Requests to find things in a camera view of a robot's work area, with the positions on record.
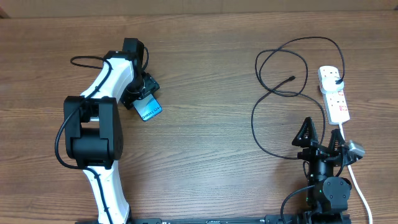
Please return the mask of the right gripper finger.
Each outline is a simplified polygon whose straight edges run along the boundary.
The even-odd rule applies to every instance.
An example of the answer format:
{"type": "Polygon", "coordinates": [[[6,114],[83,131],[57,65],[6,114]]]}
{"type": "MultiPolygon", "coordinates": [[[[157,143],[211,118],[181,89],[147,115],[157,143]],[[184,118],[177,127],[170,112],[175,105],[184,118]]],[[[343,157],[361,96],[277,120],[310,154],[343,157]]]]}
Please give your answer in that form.
{"type": "Polygon", "coordinates": [[[318,145],[318,135],[311,117],[305,118],[292,141],[292,145],[298,147],[315,147],[318,145]]]}
{"type": "Polygon", "coordinates": [[[341,134],[340,129],[334,129],[331,132],[331,138],[328,145],[328,153],[341,153],[343,150],[343,146],[345,144],[345,140],[341,134]]]}

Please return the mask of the blue Galaxy smartphone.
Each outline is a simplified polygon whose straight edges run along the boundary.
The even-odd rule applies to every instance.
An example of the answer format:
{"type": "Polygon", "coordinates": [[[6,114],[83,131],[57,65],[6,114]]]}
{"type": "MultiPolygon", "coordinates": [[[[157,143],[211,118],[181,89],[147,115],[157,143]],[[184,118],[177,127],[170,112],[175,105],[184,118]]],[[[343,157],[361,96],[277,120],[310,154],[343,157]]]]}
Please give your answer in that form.
{"type": "Polygon", "coordinates": [[[133,102],[134,108],[143,121],[148,121],[162,112],[162,107],[152,94],[133,102]]]}

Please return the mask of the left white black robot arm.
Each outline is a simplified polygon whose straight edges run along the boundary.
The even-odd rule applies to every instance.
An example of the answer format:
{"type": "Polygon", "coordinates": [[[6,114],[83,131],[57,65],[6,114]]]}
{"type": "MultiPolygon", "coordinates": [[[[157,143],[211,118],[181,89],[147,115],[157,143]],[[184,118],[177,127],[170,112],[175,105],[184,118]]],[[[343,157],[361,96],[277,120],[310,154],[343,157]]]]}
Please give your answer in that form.
{"type": "Polygon", "coordinates": [[[145,71],[149,51],[137,38],[124,39],[120,51],[99,60],[103,64],[91,86],[65,98],[55,155],[64,167],[86,175],[98,208],[95,223],[133,223],[119,174],[124,137],[118,104],[148,121],[162,112],[154,97],[160,86],[145,71]]]}

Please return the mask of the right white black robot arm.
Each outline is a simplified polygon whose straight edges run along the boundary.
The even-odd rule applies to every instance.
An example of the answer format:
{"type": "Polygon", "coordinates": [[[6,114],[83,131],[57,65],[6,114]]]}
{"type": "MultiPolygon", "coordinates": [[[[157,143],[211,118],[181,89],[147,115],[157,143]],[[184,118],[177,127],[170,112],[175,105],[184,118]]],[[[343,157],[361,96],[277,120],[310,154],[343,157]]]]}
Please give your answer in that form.
{"type": "Polygon", "coordinates": [[[349,216],[343,212],[348,209],[352,185],[348,179],[340,177],[341,172],[333,172],[335,167],[343,168],[348,161],[348,146],[340,130],[334,129],[329,145],[322,146],[312,119],[307,117],[292,145],[302,148],[297,158],[309,163],[305,189],[309,209],[297,214],[292,222],[350,223],[349,216]]]}

